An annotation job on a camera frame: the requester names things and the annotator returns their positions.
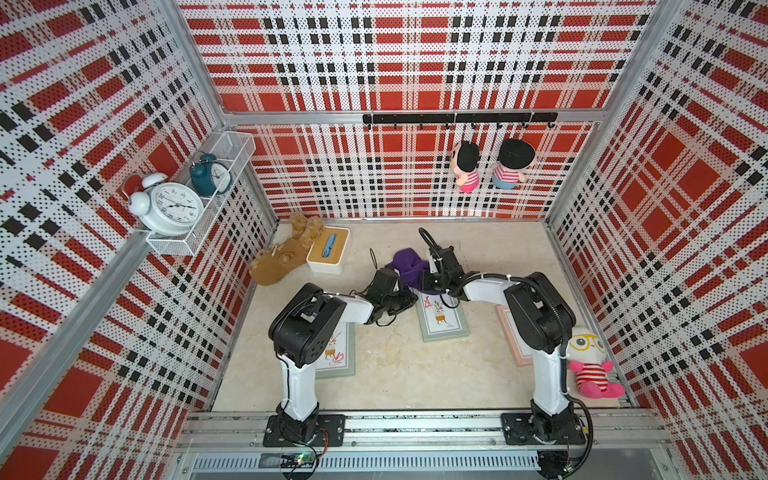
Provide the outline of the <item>green frame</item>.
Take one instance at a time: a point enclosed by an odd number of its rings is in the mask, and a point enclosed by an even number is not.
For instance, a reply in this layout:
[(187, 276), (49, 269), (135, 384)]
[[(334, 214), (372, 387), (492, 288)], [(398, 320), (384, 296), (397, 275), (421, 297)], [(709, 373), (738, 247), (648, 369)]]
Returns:
[(416, 307), (424, 342), (466, 337), (470, 334), (464, 314), (457, 304), (448, 307), (439, 295), (419, 292)]

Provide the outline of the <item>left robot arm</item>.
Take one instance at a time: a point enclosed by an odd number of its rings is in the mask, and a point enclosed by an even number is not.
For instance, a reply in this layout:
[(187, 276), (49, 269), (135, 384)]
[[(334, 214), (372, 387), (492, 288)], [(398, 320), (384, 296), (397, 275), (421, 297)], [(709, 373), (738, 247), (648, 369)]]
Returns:
[(266, 446), (278, 440), (300, 446), (319, 441), (341, 442), (331, 431), (344, 416), (330, 418), (320, 413), (316, 395), (317, 362), (324, 356), (336, 328), (342, 324), (382, 327), (383, 316), (391, 320), (413, 307), (419, 297), (405, 285), (399, 273), (381, 268), (361, 291), (331, 293), (314, 283), (302, 286), (270, 325), (282, 375), (282, 399), (270, 418)]

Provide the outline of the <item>pink object behind right arm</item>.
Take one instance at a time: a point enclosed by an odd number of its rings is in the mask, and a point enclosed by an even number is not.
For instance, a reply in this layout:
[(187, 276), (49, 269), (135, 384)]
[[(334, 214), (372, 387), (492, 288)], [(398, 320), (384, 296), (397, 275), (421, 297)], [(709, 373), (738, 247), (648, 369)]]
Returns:
[(608, 360), (604, 343), (592, 330), (580, 326), (572, 329), (566, 358), (568, 369), (574, 373), (577, 390), (582, 396), (590, 399), (618, 399), (625, 394), (620, 383), (608, 378), (614, 364)]

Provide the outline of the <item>pink picture frame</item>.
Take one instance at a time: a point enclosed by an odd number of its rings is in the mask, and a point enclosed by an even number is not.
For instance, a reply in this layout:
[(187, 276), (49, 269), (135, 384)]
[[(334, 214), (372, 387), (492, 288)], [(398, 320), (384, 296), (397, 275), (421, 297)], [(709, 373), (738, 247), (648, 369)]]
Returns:
[(533, 364), (532, 350), (523, 341), (518, 332), (510, 309), (508, 307), (497, 306), (496, 311), (516, 364), (522, 367), (531, 366)]

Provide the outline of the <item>green frame near arm base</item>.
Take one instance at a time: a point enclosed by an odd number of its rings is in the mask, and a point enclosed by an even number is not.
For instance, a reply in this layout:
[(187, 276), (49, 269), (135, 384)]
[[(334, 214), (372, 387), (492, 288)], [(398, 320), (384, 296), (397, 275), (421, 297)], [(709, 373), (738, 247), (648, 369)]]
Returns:
[(339, 324), (334, 330), (322, 356), (315, 362), (316, 377), (328, 379), (355, 374), (355, 325)]

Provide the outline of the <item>purple microfiber cloth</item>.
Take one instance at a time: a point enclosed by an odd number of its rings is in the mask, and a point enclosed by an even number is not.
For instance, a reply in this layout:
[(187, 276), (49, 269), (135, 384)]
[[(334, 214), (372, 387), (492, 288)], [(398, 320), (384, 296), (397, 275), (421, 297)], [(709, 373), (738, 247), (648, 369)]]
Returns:
[(438, 294), (423, 282), (424, 272), (429, 272), (429, 263), (423, 260), (414, 249), (405, 248), (397, 251), (393, 260), (385, 265), (386, 268), (395, 270), (404, 284), (425, 294)]

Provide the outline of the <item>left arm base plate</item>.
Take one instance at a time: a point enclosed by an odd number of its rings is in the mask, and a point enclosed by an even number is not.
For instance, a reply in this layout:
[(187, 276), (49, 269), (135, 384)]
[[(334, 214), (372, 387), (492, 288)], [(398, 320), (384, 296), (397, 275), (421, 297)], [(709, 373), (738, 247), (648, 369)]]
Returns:
[(339, 447), (343, 444), (347, 417), (343, 414), (313, 414), (297, 421), (286, 414), (269, 417), (263, 447)]

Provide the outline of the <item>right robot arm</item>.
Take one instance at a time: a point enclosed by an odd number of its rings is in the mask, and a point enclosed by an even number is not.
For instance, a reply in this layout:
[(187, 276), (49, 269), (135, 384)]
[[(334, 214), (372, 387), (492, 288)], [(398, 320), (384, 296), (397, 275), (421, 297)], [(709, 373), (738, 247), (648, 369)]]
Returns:
[(422, 283), (429, 291), (464, 302), (486, 302), (509, 308), (515, 328), (532, 350), (535, 389), (530, 426), (525, 437), (553, 444), (575, 425), (573, 401), (567, 393), (566, 350), (575, 316), (548, 277), (466, 272), (452, 247), (427, 241), (430, 272)]

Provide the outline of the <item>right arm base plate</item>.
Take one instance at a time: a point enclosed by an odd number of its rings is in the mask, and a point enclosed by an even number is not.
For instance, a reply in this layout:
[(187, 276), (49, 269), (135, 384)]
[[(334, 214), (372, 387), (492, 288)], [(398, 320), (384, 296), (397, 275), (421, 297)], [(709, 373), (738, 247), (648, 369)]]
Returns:
[(583, 446), (586, 436), (577, 416), (569, 411), (549, 416), (540, 412), (501, 415), (502, 433), (510, 446)]

